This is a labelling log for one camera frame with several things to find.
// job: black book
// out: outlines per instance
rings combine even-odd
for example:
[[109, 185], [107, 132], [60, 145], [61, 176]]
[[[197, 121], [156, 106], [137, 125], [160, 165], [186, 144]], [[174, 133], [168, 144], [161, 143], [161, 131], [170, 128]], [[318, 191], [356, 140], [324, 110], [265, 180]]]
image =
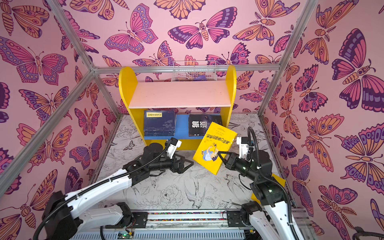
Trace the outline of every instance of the black book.
[[175, 123], [174, 111], [144, 111], [144, 132], [172, 131], [175, 129]]
[[212, 122], [223, 125], [220, 115], [189, 115], [189, 136], [204, 136]]

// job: yellow title label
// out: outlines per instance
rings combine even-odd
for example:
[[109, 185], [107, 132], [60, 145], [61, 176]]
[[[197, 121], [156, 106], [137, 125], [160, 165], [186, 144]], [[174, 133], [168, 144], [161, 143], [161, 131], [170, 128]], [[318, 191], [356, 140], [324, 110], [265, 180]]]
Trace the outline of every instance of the yellow title label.
[[162, 118], [163, 113], [147, 113], [148, 118]]

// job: white wire basket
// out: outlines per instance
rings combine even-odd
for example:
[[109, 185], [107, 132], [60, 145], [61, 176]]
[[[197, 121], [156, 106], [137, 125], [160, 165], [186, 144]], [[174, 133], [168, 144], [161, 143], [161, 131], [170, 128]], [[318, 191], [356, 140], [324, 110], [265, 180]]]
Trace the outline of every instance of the white wire basket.
[[216, 61], [174, 61], [171, 81], [216, 80]]

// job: pink shelf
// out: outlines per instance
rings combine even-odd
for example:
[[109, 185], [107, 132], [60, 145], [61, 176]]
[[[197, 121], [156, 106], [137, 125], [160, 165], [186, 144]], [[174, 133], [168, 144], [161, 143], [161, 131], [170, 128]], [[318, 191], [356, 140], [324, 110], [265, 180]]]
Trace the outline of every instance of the pink shelf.
[[225, 81], [138, 83], [129, 108], [230, 107]]

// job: swallow drawing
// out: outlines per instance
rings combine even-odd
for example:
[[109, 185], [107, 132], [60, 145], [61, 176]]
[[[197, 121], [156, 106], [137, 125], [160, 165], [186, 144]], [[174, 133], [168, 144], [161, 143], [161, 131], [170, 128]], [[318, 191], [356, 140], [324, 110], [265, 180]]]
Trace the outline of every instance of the swallow drawing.
[[245, 188], [243, 186], [241, 186], [241, 184], [238, 182], [237, 177], [230, 175], [230, 174], [227, 174], [227, 176], [225, 176], [224, 179], [228, 181], [227, 186], [228, 186], [229, 190], [233, 193], [233, 195], [238, 200], [240, 200], [240, 198], [239, 198], [240, 195], [244, 195], [244, 194], [248, 193], [248, 192], [244, 191]]
[[197, 186], [196, 186], [195, 181], [194, 181], [194, 184], [195, 184], [195, 194], [192, 194], [188, 191], [187, 187], [185, 186], [185, 182], [184, 182], [184, 189], [185, 189], [185, 194], [187, 195], [188, 200], [193, 202], [192, 208], [193, 209], [199, 209], [201, 207], [201, 205], [203, 204], [203, 201], [204, 201], [205, 188], [204, 188], [203, 196], [200, 197], [199, 182], [197, 182]]

